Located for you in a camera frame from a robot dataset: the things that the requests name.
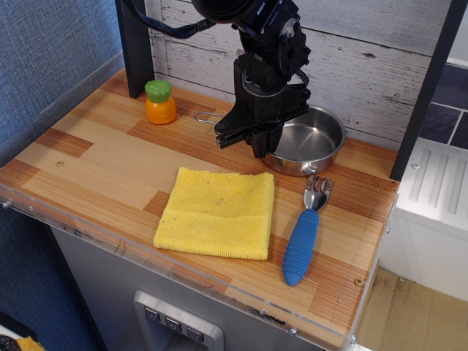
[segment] microfiber towel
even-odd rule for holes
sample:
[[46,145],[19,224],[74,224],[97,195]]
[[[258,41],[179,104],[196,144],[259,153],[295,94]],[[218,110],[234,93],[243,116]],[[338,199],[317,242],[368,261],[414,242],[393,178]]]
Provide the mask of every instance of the microfiber towel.
[[266,260],[273,175],[212,173],[181,167],[154,246],[220,257]]

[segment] black pole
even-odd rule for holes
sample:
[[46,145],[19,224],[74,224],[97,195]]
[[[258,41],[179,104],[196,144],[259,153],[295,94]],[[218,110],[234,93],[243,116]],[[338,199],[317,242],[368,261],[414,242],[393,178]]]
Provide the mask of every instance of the black pole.
[[[133,0],[133,4],[146,14],[144,0]],[[135,98],[143,92],[145,84],[154,79],[148,27],[133,16],[122,0],[116,0],[116,9],[129,95]]]
[[423,81],[423,86],[416,100],[415,109],[412,112],[409,120],[407,131],[404,133],[403,141],[401,142],[398,156],[393,164],[390,178],[400,181],[403,178],[403,173],[406,169],[411,153],[418,139],[419,131],[423,125],[424,117],[426,117],[429,104],[439,82],[440,76],[447,62],[450,49],[455,40],[461,20],[467,8],[468,0],[452,0],[445,18],[444,25],[440,32],[439,40],[437,41],[432,56],[431,63]]

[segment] blue handle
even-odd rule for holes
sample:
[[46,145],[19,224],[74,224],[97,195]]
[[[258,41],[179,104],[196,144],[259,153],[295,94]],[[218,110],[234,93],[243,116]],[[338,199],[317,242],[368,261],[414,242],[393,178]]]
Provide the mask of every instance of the blue handle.
[[304,277],[312,260],[319,215],[313,209],[305,210],[298,218],[284,253],[283,276],[289,286]]

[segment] white wood panel wall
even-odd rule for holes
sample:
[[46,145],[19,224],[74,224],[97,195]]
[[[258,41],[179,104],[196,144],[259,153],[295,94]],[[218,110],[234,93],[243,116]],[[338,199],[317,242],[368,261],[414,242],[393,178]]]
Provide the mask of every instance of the white wood panel wall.
[[[303,71],[308,103],[335,113],[347,134],[397,149],[411,117],[451,0],[296,0],[312,49]],[[171,26],[202,17],[190,1],[146,0]],[[187,40],[150,31],[155,75],[234,101],[238,32],[216,25]]]

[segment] control button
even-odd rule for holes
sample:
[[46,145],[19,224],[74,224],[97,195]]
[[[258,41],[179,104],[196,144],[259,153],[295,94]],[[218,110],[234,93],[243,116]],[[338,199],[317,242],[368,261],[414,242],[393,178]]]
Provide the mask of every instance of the control button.
[[159,322],[161,320],[161,318],[159,318],[159,313],[149,309],[148,307],[145,307],[145,314],[150,320],[155,322]]
[[187,328],[187,335],[191,339],[194,339],[195,341],[203,342],[203,334],[201,334],[201,332],[199,332],[199,331],[196,331],[195,329],[192,329],[192,328],[188,327]]
[[172,320],[169,317],[166,317],[166,325],[173,331],[182,331],[181,324],[176,320]]

